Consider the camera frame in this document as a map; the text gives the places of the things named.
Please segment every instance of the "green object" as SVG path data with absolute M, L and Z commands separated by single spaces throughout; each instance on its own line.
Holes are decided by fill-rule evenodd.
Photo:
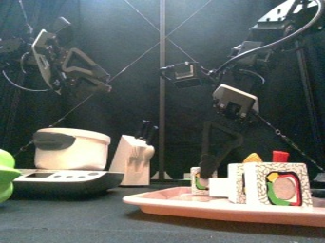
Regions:
M 200 185 L 199 177 L 195 177 L 195 187 L 198 190 L 208 190 L 206 186 Z
M 2 149 L 0 149 L 0 165 L 6 166 L 9 168 L 14 167 L 14 158 L 12 154 Z
M 13 169 L 13 167 L 13 156 L 5 150 L 0 149 L 0 202 L 8 200 L 12 196 L 12 181 L 21 175 L 20 171 Z
M 289 206 L 287 201 L 277 198 L 277 196 L 274 194 L 274 190 L 272 190 L 272 183 L 267 182 L 266 186 L 267 186 L 267 197 L 268 197 L 270 201 L 274 203 L 274 205 Z

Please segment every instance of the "black table surface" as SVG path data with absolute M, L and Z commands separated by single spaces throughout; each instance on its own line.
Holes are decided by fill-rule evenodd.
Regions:
M 116 187 L 79 199 L 14 197 L 0 204 L 0 243 L 325 242 L 323 228 L 149 215 L 121 201 L 171 186 Z

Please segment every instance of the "cable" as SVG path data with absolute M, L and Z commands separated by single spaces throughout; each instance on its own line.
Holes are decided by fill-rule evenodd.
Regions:
M 73 107 L 67 111 L 67 113 L 48 126 L 49 128 L 54 127 L 64 119 L 65 117 L 87 102 L 87 100 L 93 96 L 93 93 L 91 93 Z M 21 152 L 26 150 L 26 148 L 33 144 L 34 142 L 32 140 L 28 141 L 25 145 L 22 145 L 18 148 L 18 151 L 13 154 L 13 157 L 16 157 Z
M 24 17 L 24 22 L 25 22 L 25 28 L 26 28 L 26 31 L 25 31 L 26 36 L 25 37 L 28 39 L 30 39 L 32 38 L 32 34 L 33 34 L 33 28 L 32 28 L 32 26 L 28 23 L 28 19 L 26 19 L 26 14 L 25 14 L 25 9 L 24 9 L 22 1 L 21 0 L 17 0 L 17 2 L 18 2 L 21 14 L 22 14 L 22 17 Z
M 29 91 L 29 92 L 46 92 L 46 91 L 50 90 L 50 89 L 40 89 L 40 90 L 36 90 L 36 89 L 25 88 L 25 87 L 17 85 L 17 84 L 10 80 L 10 78 L 8 77 L 8 75 L 6 75 L 4 69 L 2 69 L 2 75 L 4 75 L 5 79 L 6 79 L 6 81 L 10 83 L 10 85 L 14 86 L 16 88 L 24 90 L 24 91 Z
M 301 150 L 297 143 L 294 143 L 293 140 L 285 134 L 282 134 L 281 130 L 271 125 L 271 123 L 259 115 L 256 111 L 251 110 L 251 113 L 270 127 L 270 129 L 274 131 L 274 134 L 281 137 L 285 143 L 301 154 L 305 159 L 313 163 L 318 170 L 325 172 L 325 169 L 317 164 L 315 160 L 307 155 L 305 151 Z
M 264 83 L 264 78 L 259 73 L 256 73 L 251 70 L 246 70 L 246 69 L 239 69 L 238 71 L 243 74 L 252 75 L 252 76 L 258 77 L 262 80 L 262 84 Z
M 25 61 L 25 57 L 26 57 L 29 54 L 30 54 L 30 52 L 26 51 L 26 52 L 21 55 L 21 57 L 20 57 L 20 69 L 21 69 L 22 74 L 26 73 L 25 68 L 24 68 L 24 61 Z
M 175 30 L 187 22 L 187 20 L 200 11 L 200 9 L 208 5 L 208 3 L 212 0 L 208 0 L 207 3 L 190 15 L 190 17 L 182 22 L 182 24 L 175 27 L 171 32 L 164 36 L 164 39 L 187 55 L 187 57 L 191 59 L 192 62 L 195 62 L 194 58 L 186 53 L 186 51 L 175 44 L 174 41 L 170 40 L 168 36 L 175 32 Z M 145 20 L 145 22 L 149 24 L 149 26 L 156 30 L 160 31 L 156 26 L 153 25 L 153 23 L 148 20 L 148 18 L 140 13 L 140 11 L 136 9 L 136 7 L 129 3 L 128 0 L 124 0 L 124 2 L 129 5 L 129 7 L 133 9 L 133 11 L 139 14 L 139 16 Z M 153 49 L 153 47 L 159 44 L 160 42 L 157 42 L 147 51 L 144 51 L 144 53 L 119 71 L 119 73 L 112 77 L 112 79 L 109 80 L 109 82 L 127 70 L 127 68 L 137 62 L 137 60 L 151 51 L 151 49 Z
M 323 8 L 325 8 L 325 3 L 322 0 L 314 0 L 317 2 L 317 5 L 318 5 L 318 10 L 317 10 L 317 13 L 313 17 L 313 19 L 310 20 L 310 22 L 302 26 L 297 31 L 294 31 L 289 36 L 286 36 L 285 38 L 282 38 L 281 40 L 262 46 L 262 47 L 258 47 L 255 49 L 251 49 L 251 50 L 247 50 L 246 52 L 240 53 L 238 56 L 235 56 L 234 58 L 231 58 L 218 69 L 214 69 L 210 71 L 210 74 L 218 74 L 228 64 L 231 64 L 234 61 L 242 59 L 243 57 L 262 51 L 262 50 L 266 50 L 266 49 L 271 49 L 279 45 L 282 45 L 283 43 L 289 42 L 291 39 L 295 38 L 295 36 L 298 36 L 302 32 L 305 32 L 307 30 L 307 28 L 310 28 L 310 26 L 317 22 L 317 20 L 319 19 L 322 13 L 323 13 Z

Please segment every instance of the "pink tray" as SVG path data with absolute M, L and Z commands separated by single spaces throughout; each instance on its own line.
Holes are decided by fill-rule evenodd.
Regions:
M 190 187 L 174 187 L 123 197 L 147 214 L 196 217 L 214 220 L 325 227 L 325 208 L 251 206 L 227 198 L 194 196 Z

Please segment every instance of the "rice cooker lid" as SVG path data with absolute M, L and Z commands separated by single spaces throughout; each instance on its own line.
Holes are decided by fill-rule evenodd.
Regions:
M 92 139 L 103 141 L 104 143 L 111 142 L 111 138 L 105 134 L 97 133 L 97 132 L 93 132 L 93 131 L 88 131 L 88 130 L 83 130 L 83 129 L 76 129 L 76 128 L 52 127 L 52 128 L 38 129 L 37 132 L 58 133 L 58 134 L 65 134 L 65 135 L 69 135 L 69 136 L 73 136 L 73 137 L 92 138 Z

